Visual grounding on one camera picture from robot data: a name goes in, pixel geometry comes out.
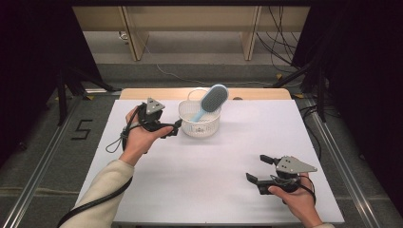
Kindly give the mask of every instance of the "forearm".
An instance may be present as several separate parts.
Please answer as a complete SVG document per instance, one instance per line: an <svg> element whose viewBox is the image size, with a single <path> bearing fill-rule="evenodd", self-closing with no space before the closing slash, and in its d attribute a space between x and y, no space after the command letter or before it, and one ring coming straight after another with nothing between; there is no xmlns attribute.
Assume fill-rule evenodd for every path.
<svg viewBox="0 0 403 228"><path fill-rule="evenodd" d="M74 208L115 192L128 182L133 176L133 172L133 166L120 160L112 161L95 177L86 193ZM123 194L100 205L89 208L66 221L61 227L109 228L116 216L122 197Z"/></svg>

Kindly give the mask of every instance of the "hand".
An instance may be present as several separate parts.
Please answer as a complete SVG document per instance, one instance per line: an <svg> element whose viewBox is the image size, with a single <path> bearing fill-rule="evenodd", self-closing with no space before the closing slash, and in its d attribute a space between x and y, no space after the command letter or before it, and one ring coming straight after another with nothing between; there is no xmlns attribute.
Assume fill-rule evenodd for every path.
<svg viewBox="0 0 403 228"><path fill-rule="evenodd" d="M125 116L127 123L130 121L130 118L136 109L137 106ZM135 123L138 120L138 115L136 114L132 122ZM125 151L119 159L134 166L142 154L150 149L152 143L172 130L172 126L163 127L154 132L149 132L141 126L131 129L127 138Z"/></svg>
<svg viewBox="0 0 403 228"><path fill-rule="evenodd" d="M299 175L309 177L308 173L300 173ZM312 190L312 185L307 178L301 178L301 184ZM293 213L305 227L314 227L323 224L317 214L314 199L306 190L299 188L293 193L287 193L277 186L270 186L269 191L282 198L291 213Z"/></svg>

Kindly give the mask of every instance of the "table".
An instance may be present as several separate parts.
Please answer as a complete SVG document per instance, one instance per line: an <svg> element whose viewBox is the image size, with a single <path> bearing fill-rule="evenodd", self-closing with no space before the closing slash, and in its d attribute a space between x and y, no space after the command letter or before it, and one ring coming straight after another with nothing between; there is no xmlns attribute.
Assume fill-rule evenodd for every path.
<svg viewBox="0 0 403 228"><path fill-rule="evenodd" d="M165 105L162 122L178 120L178 103L194 88L127 89L112 108L79 198L94 176L122 152L105 151L125 126L125 113L152 97ZM275 196L261 196L245 173L268 179L275 167L259 160L295 156L315 166L317 210L324 221L343 217L324 176L297 106L285 89L230 88L221 110L219 131L195 139L178 136L154 142L136 165L115 222L147 225L283 225L298 220ZM165 100L159 100L166 93Z"/></svg>

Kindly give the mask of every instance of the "gray floor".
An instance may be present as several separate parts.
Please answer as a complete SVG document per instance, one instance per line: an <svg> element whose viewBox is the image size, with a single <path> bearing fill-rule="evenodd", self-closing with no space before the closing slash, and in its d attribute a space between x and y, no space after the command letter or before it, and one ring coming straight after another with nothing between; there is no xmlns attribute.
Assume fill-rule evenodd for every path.
<svg viewBox="0 0 403 228"><path fill-rule="evenodd" d="M278 70L293 70L274 58L257 41L252 61L244 61L240 39L236 32L153 32L147 42L147 51L139 62L133 62L125 41L117 32L86 32L88 44L106 83L115 87L182 87L210 86L225 83L229 87L263 87L277 81ZM287 37L295 42L292 36ZM287 57L284 47L277 51ZM290 93L298 94L297 79L287 85ZM96 87L85 83L85 86ZM60 217L74 205L86 177L95 150L98 146L113 102L119 93L90 94L88 99L69 97L68 124L64 129L57 126L58 104L55 93L48 101L35 126L26 138L28 149L15 151L0 170L0 223L6 222L8 214L29 183L38 163L49 154L50 162L45 174L35 186L34 196L22 212L18 227L55 227ZM296 99L298 107L311 104L311 99ZM403 219L396 212L388 196L379 185L367 163L358 157L349 130L342 118L327 101L326 126L330 129L338 149L350 168L356 185L374 211L379 227L403 227ZM346 220L336 227L366 227L360 210L357 209L348 183L335 162L331 148L321 137L320 124L316 114L306 120L319 138L321 164L335 194L336 201ZM85 136L77 132L80 121L82 128L90 129L86 140L74 140ZM54 133L63 136L53 148ZM312 136L316 150L319 144Z"/></svg>

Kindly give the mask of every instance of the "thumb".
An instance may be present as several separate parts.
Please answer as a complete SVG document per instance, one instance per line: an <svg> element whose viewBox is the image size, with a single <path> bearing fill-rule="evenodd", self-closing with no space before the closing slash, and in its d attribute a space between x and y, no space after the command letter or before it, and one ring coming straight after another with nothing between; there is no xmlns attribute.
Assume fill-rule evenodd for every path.
<svg viewBox="0 0 403 228"><path fill-rule="evenodd" d="M269 192L273 193L273 195L278 196L283 200L286 200L288 196L288 194L284 192L284 190L282 190L280 187L277 186L270 186L268 190Z"/></svg>
<svg viewBox="0 0 403 228"><path fill-rule="evenodd" d="M156 139L158 139L162 136L169 134L169 132L171 132L173 129L174 129L173 126L165 126L161 129L154 131L154 135L155 135Z"/></svg>

